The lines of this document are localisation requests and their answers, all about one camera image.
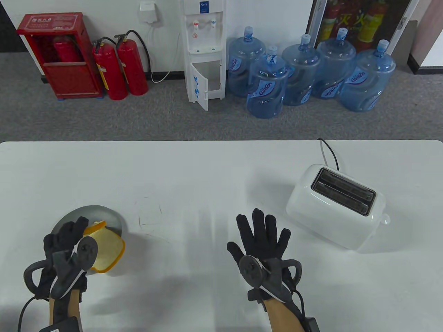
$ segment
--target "power outlet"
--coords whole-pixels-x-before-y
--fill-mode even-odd
[[[157,22],[155,1],[140,1],[140,17],[149,24]]]

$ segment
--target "carpet floor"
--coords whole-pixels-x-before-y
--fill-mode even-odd
[[[377,107],[353,113],[311,98],[256,119],[245,100],[188,102],[183,80],[150,83],[122,101],[57,101],[28,53],[0,54],[0,142],[61,140],[437,139],[443,140],[443,75],[397,70]]]

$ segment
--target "white toaster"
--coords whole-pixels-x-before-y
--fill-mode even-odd
[[[348,249],[357,250],[388,224],[385,197],[330,167],[310,166],[296,184],[286,212],[297,222]]]

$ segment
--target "hand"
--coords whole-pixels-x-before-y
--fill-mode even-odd
[[[83,237],[83,232],[88,227],[89,220],[85,217],[80,217],[76,222],[70,221],[64,224],[57,234],[48,234],[43,239],[43,248],[46,255],[47,267],[42,270],[40,283],[35,293],[37,299],[49,298],[52,282],[57,273],[55,272],[52,254],[58,251],[67,251],[70,255],[74,246]],[[81,292],[86,291],[86,276],[83,274],[73,286],[73,289],[78,289]]]
[[[245,247],[246,255],[251,255],[260,261],[270,258],[281,259],[286,247],[288,246],[291,231],[284,228],[281,231],[279,240],[277,241],[276,218],[272,215],[267,215],[265,217],[263,211],[257,208],[252,212],[252,221],[254,226],[254,234],[252,233],[246,216],[241,214],[237,216],[237,226],[238,230],[240,231],[243,246]],[[238,265],[240,259],[244,256],[239,246],[234,242],[229,242],[227,249]],[[283,274],[289,274],[289,276],[291,275],[288,268],[284,269]],[[248,292],[248,299],[250,301],[260,300],[258,298],[259,295],[261,296],[262,300],[272,298],[263,290],[252,290]]]

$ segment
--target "blue water jug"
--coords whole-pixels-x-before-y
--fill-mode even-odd
[[[320,64],[320,54],[309,45],[310,35],[303,35],[300,44],[287,47],[281,57],[289,65],[288,86],[283,104],[298,106],[309,100]]]
[[[345,40],[348,29],[340,28],[337,38],[321,42],[317,50],[322,62],[315,78],[312,95],[317,98],[334,98],[345,79],[355,68],[355,47]]]
[[[288,83],[289,67],[277,56],[277,47],[271,46],[268,54],[251,65],[250,92],[246,107],[252,115],[269,119],[279,114]]]
[[[238,97],[247,97],[251,64],[266,53],[263,42],[252,37],[252,27],[245,28],[245,36],[229,46],[228,88]]]
[[[357,55],[355,71],[340,92],[340,101],[347,109],[365,112],[377,104],[396,67],[394,59],[386,54],[388,46],[383,39],[376,50]]]

